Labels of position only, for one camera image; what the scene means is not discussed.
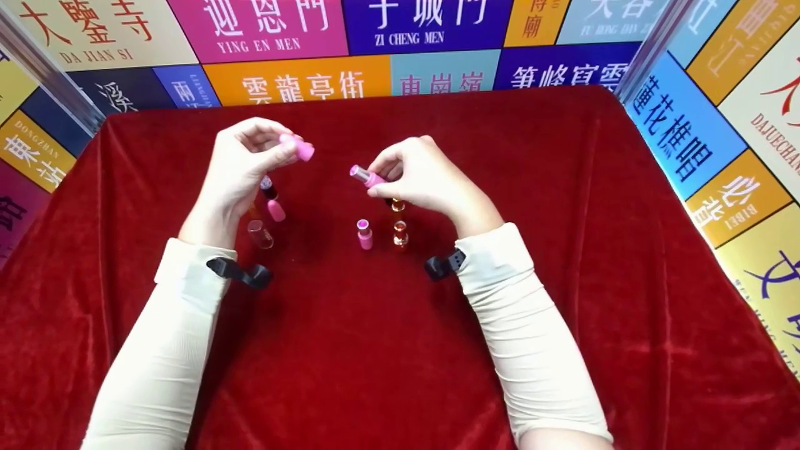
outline blue sign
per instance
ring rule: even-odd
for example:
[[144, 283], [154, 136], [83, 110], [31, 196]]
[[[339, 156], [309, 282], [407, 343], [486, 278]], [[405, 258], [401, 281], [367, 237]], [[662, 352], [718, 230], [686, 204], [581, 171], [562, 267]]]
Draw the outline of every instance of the blue sign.
[[697, 0], [669, 46], [681, 67], [689, 66], [734, 3], [736, 0]]
[[492, 90], [500, 50], [393, 54], [392, 95]]
[[350, 54], [502, 47], [513, 0], [343, 0]]
[[746, 149], [669, 52], [626, 109], [684, 200]]
[[75, 158], [92, 139], [42, 88], [37, 87], [20, 109]]
[[220, 106], [202, 66], [153, 67], [153, 72], [179, 108]]
[[667, 3], [668, 0], [572, 0], [556, 43], [643, 41]]
[[106, 115], [175, 107], [149, 67], [84, 70], [67, 74]]
[[638, 48], [638, 42], [504, 48], [494, 89], [601, 84], [613, 92]]

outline pink lipstick tube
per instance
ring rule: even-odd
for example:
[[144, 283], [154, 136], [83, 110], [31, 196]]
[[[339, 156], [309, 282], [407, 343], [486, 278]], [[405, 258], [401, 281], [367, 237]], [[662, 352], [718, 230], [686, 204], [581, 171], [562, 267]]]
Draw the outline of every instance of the pink lipstick tube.
[[358, 242], [364, 250], [372, 248], [372, 230], [370, 229], [370, 222], [366, 219], [361, 219], [355, 224], [358, 229]]

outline hand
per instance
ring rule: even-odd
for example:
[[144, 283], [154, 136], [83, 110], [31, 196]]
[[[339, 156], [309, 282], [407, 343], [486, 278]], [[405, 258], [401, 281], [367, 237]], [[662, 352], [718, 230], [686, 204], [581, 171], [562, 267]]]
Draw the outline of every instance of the hand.
[[430, 136], [408, 138], [382, 151], [369, 171], [387, 183], [371, 187], [370, 197], [406, 200], [450, 217], [465, 238], [503, 224], [489, 197], [455, 166]]

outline orange sign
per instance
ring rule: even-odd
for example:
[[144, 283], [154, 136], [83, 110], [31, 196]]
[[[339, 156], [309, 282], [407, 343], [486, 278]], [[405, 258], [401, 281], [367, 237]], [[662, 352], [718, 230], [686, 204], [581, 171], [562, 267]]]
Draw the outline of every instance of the orange sign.
[[203, 66], [223, 106], [392, 95], [390, 56]]

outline poster wall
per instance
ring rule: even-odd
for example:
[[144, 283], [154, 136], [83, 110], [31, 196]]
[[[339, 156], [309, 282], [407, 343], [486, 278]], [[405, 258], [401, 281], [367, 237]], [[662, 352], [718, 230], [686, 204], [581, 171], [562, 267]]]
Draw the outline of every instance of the poster wall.
[[699, 0], [626, 110], [800, 380], [798, 17], [800, 0]]

